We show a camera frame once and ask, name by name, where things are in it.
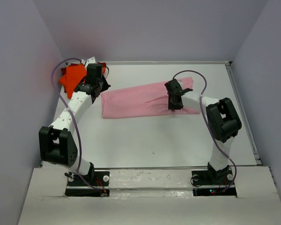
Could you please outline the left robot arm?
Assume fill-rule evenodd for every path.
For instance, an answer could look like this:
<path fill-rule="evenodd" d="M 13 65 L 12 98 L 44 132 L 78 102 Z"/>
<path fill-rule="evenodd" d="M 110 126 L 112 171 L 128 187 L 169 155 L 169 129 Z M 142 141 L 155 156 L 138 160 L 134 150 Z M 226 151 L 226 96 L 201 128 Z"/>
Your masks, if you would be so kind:
<path fill-rule="evenodd" d="M 95 169 L 93 163 L 82 158 L 81 138 L 75 142 L 73 133 L 79 133 L 79 120 L 100 94 L 109 88 L 103 65 L 88 64 L 86 75 L 79 80 L 69 102 L 64 103 L 62 113 L 50 126 L 41 127 L 38 133 L 42 161 L 67 168 L 78 175 L 83 185 L 94 181 Z"/>

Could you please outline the pink t shirt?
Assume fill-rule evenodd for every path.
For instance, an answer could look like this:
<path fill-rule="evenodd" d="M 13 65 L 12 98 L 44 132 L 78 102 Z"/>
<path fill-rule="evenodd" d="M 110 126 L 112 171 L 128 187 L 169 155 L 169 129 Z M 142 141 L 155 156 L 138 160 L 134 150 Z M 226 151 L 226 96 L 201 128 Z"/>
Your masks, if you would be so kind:
<path fill-rule="evenodd" d="M 190 107 L 181 110 L 168 109 L 165 81 L 112 90 L 101 94 L 102 117 L 123 119 L 135 117 L 198 114 Z"/>

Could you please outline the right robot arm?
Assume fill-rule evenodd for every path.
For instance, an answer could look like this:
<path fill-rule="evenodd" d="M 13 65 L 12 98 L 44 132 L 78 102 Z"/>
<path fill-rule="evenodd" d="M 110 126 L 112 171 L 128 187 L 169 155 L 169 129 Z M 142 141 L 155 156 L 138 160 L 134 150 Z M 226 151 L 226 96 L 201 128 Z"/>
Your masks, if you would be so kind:
<path fill-rule="evenodd" d="M 190 88 L 183 89 L 181 84 L 177 79 L 165 83 L 168 108 L 172 111 L 187 107 L 199 110 L 214 143 L 207 169 L 192 173 L 194 184 L 218 184 L 232 175 L 229 163 L 235 163 L 229 154 L 234 138 L 242 128 L 241 120 L 230 98 L 206 97 Z"/>

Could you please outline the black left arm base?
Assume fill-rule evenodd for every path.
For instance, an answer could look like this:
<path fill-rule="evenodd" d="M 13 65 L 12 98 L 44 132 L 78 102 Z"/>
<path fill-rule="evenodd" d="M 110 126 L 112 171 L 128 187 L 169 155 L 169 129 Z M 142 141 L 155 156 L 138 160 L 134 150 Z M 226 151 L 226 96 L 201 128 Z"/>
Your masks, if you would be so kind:
<path fill-rule="evenodd" d="M 94 178 L 79 176 L 66 172 L 67 186 L 65 195 L 68 197 L 109 197 L 110 172 L 95 170 Z"/>

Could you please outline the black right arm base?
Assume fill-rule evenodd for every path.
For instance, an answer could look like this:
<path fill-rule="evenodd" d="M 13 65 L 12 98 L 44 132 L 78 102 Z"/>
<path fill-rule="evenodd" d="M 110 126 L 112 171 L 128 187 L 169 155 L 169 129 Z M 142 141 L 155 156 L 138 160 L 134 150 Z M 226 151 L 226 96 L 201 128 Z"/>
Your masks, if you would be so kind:
<path fill-rule="evenodd" d="M 223 178 L 211 181 L 207 177 L 207 170 L 192 171 L 190 183 L 193 186 L 193 196 L 237 196 L 235 183 L 232 183 L 234 178 L 231 170 Z"/>

